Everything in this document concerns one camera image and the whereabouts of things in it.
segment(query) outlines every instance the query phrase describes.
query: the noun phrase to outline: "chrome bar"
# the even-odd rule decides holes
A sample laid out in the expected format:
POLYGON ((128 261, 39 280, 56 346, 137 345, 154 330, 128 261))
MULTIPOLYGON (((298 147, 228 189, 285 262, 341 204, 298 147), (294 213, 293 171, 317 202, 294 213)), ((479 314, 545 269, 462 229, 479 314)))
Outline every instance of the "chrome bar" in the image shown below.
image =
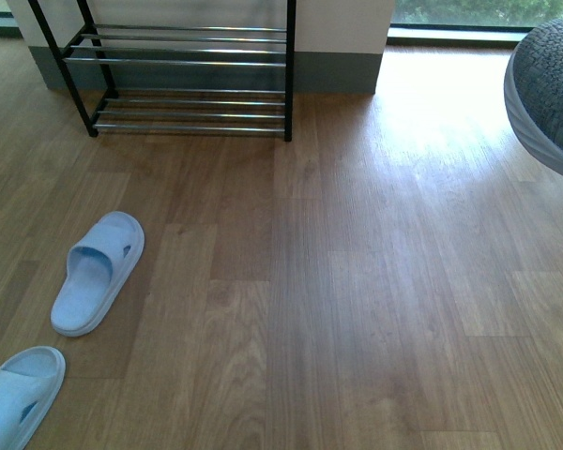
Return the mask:
POLYGON ((115 117, 196 117, 216 119, 247 119, 247 120, 281 120, 283 115, 267 114, 200 114, 192 112, 127 112, 127 111, 98 111, 100 115, 115 117))
POLYGON ((74 50, 88 50, 93 52, 137 52, 137 53, 148 53, 148 52, 158 52, 158 53, 212 53, 212 54, 278 54, 285 55, 285 52, 271 52, 267 50, 227 50, 227 49, 191 49, 191 50, 179 50, 179 49, 156 49, 156 48, 131 48, 131 47, 106 47, 102 46, 99 48, 88 47, 86 45, 71 45, 71 49, 74 50))
POLYGON ((225 61, 179 61, 167 59, 122 59, 122 58, 64 58, 68 63, 79 64, 141 64, 150 66, 225 66, 250 68, 285 68, 284 63, 231 63, 225 61))
POLYGON ((285 28, 255 28, 236 26, 146 26, 146 25, 113 25, 96 23, 96 28, 109 28, 112 30, 145 30, 145 31, 225 31, 225 32, 248 32, 248 33, 286 33, 285 28))
POLYGON ((233 100, 173 100, 160 98, 107 98, 109 103, 146 104, 160 103, 162 105, 224 105, 224 106, 284 106, 284 102, 273 101, 233 101, 233 100))
POLYGON ((184 127, 181 125, 118 125, 118 124, 95 124, 96 129, 137 129, 137 130, 159 130, 159 131, 228 131, 239 133, 283 133, 283 128, 243 128, 243 127, 184 127))
POLYGON ((86 39, 110 40, 156 40, 163 42, 235 42, 238 44, 285 44, 285 39, 241 38, 241 37, 166 37, 166 36, 127 36, 127 35, 102 35, 82 34, 86 39))
POLYGON ((178 93, 189 93, 189 94, 263 94, 271 96, 282 96, 285 94, 284 91, 258 91, 258 90, 244 90, 244 89, 169 89, 166 87, 125 87, 119 90, 120 92, 178 92, 178 93))

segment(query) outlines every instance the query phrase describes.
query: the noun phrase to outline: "wooden floor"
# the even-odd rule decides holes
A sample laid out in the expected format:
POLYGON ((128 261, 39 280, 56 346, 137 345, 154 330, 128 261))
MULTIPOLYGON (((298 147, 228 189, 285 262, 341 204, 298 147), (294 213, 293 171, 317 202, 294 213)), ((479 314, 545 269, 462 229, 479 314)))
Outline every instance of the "wooden floor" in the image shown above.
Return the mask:
POLYGON ((563 449, 563 178, 516 141, 507 52, 388 48, 295 139, 84 133, 0 40, 0 364, 67 358, 30 449, 563 449), (105 213, 145 254, 57 335, 105 213))

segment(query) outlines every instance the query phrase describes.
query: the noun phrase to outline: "greenery outside window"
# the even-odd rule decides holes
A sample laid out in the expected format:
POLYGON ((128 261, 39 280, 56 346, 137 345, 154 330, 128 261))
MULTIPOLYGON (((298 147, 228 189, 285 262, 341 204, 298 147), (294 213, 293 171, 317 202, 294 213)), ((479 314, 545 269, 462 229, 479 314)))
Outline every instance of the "greenery outside window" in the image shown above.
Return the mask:
POLYGON ((396 0, 392 24, 532 28, 557 17, 563 17, 563 0, 396 0))

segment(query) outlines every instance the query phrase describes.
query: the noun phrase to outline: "shoe rack shelf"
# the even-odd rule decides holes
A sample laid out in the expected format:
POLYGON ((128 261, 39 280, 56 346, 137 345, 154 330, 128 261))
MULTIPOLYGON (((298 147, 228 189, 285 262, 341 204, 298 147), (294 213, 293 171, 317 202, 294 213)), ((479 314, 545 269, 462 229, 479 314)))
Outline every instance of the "shoe rack shelf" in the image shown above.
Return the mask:
POLYGON ((39 0, 28 0, 90 136, 102 131, 171 132, 273 135, 292 141, 296 0, 287 0, 285 28, 96 23, 87 0, 76 1, 84 25, 61 49, 39 0), (85 107, 71 65, 100 68, 106 90, 93 112, 85 107), (283 86, 245 89, 242 82, 237 89, 119 87, 113 72, 120 66, 173 68, 167 73, 213 68, 222 77, 231 74, 229 79, 241 70, 248 80, 274 73, 283 86))

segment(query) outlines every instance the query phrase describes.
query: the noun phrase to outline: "wall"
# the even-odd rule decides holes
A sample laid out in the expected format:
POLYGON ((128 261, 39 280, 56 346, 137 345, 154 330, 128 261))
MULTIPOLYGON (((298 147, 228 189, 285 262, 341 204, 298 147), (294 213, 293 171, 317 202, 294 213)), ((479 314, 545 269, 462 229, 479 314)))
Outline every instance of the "wall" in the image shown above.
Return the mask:
MULTIPOLYGON (((285 26, 285 4, 279 0, 209 0, 208 5, 205 0, 153 0, 150 7, 145 0, 88 3, 97 23, 285 26)), ((62 87, 28 3, 8 4, 44 80, 49 87, 62 87)), ((57 42, 65 45, 82 24, 76 2, 41 4, 57 42)), ((393 0, 298 0, 296 90, 374 92, 393 9, 393 0)), ((78 75, 82 81, 87 77, 78 75)))

